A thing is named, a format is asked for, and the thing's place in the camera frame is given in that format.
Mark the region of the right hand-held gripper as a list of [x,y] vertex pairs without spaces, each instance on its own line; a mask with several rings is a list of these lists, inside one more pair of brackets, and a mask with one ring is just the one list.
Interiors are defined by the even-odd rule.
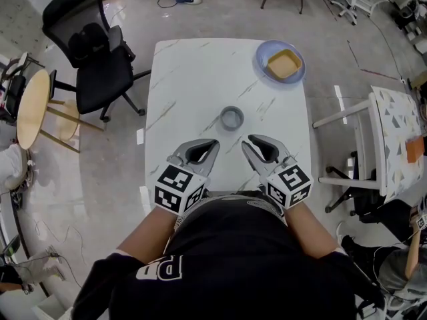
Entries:
[[242,151],[251,168],[262,177],[266,195],[279,209],[291,209],[310,196],[313,177],[289,156],[286,146],[266,135],[249,135]]

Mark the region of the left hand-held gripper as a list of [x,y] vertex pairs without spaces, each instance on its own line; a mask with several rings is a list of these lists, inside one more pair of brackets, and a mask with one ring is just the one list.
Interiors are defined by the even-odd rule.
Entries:
[[215,139],[182,143],[159,167],[153,181],[154,204],[177,216],[189,211],[202,199],[219,151]]

